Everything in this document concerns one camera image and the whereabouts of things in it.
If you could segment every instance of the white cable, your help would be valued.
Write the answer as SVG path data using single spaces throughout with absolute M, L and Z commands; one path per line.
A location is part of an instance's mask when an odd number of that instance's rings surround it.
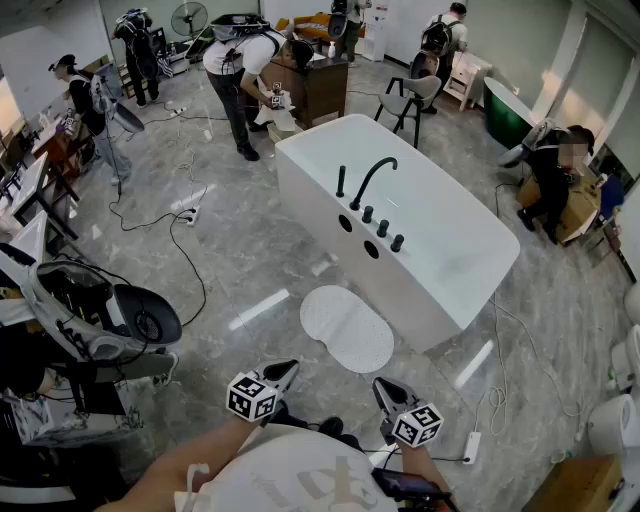
M 499 310 L 503 311 L 504 313 L 506 313 L 508 316 L 510 316 L 511 318 L 513 318 L 514 320 L 517 320 L 518 322 L 520 322 L 520 325 L 522 325 L 522 327 L 524 328 L 525 332 L 527 333 L 527 336 L 529 337 L 529 341 L 531 343 L 531 347 L 533 348 L 533 353 L 536 356 L 536 359 L 538 360 L 538 364 L 540 365 L 540 368 L 542 368 L 542 371 L 544 373 L 547 374 L 547 376 L 551 379 L 551 382 L 553 382 L 553 386 L 556 388 L 556 393 L 558 395 L 558 401 L 560 402 L 560 405 L 562 406 L 562 412 L 570 417 L 570 418 L 575 418 L 578 417 L 578 419 L 580 420 L 580 416 L 582 415 L 582 413 L 584 412 L 585 408 L 585 404 L 584 404 L 584 390 L 582 389 L 582 372 L 580 372 L 580 380 L 579 380 L 579 386 L 580 386 L 580 391 L 581 391 L 581 401 L 578 402 L 577 400 L 576 402 L 576 407 L 577 407 L 577 412 L 575 413 L 571 413 L 567 411 L 567 408 L 564 404 L 564 402 L 562 401 L 562 396 L 560 394 L 560 388 L 558 387 L 558 383 L 556 382 L 556 379 L 553 377 L 553 375 L 551 375 L 551 373 L 545 368 L 545 366 L 542 364 L 542 360 L 540 359 L 540 355 L 538 354 L 538 349 L 536 347 L 535 342 L 533 341 L 533 337 L 531 336 L 531 333 L 529 332 L 529 329 L 527 329 L 527 326 L 524 324 L 524 322 L 522 320 L 520 320 L 516 315 L 514 315 L 513 313 L 507 311 L 506 309 L 504 309 L 502 306 L 499 306 L 498 304 L 496 304 L 492 299 L 489 299 L 489 301 Z M 583 340 L 582 342 L 582 365 L 584 366 L 584 356 L 585 356 L 585 342 Z

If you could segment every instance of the gray chair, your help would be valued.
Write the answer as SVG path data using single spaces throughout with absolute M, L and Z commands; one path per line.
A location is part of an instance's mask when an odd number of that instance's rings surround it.
M 398 89 L 400 90 L 400 96 L 389 94 L 393 88 L 393 84 L 398 82 Z M 382 109 L 385 109 L 390 114 L 398 118 L 398 123 L 393 129 L 393 133 L 398 133 L 400 128 L 404 128 L 404 120 L 409 117 L 416 122 L 416 131 L 414 135 L 413 147 L 418 147 L 418 138 L 420 137 L 420 115 L 423 108 L 431 105 L 433 98 L 436 97 L 440 84 L 442 82 L 438 77 L 427 76 L 425 78 L 419 78 L 417 80 L 410 80 L 408 78 L 392 78 L 387 87 L 385 94 L 380 94 L 380 108 L 376 113 L 375 120 L 377 121 L 382 113 Z M 404 89 L 414 93 L 413 97 L 404 97 Z

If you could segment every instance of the white cabinet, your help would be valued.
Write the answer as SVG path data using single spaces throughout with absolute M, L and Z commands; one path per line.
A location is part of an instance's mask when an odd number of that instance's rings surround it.
M 451 78 L 445 85 L 444 91 L 460 100 L 461 112 L 469 100 L 471 100 L 471 108 L 479 102 L 482 97 L 484 78 L 492 67 L 488 62 L 469 52 L 456 52 Z

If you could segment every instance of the cap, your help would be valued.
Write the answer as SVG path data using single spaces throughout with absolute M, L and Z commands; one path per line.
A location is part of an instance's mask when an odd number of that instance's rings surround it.
M 51 64 L 51 66 L 49 66 L 49 71 L 53 71 L 58 66 L 75 66 L 75 65 L 76 65 L 75 55 L 68 54 L 61 57 L 60 60 Z

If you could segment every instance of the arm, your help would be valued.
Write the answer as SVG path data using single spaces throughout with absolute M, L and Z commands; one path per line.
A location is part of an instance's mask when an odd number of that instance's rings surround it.
M 264 103 L 267 106 L 271 106 L 271 100 L 264 94 L 262 94 L 260 92 L 260 89 L 258 89 L 258 86 L 256 85 L 256 79 L 258 78 L 258 76 L 259 75 L 254 75 L 252 73 L 249 73 L 248 71 L 245 71 L 244 75 L 242 75 L 240 87 L 242 87 L 247 92 L 247 94 L 250 94 L 261 103 Z
M 194 478 L 193 488 L 197 491 L 235 457 L 258 424 L 234 416 L 220 428 L 165 453 L 122 500 L 99 508 L 99 512 L 173 512 L 174 493 L 187 490 L 189 466 L 209 465 L 208 476 L 196 474 Z
M 424 446 L 411 448 L 401 441 L 398 441 L 398 446 L 402 452 L 402 470 L 405 473 L 420 475 L 427 482 L 434 483 L 440 487 L 442 492 L 451 492 L 447 482 L 445 482 Z

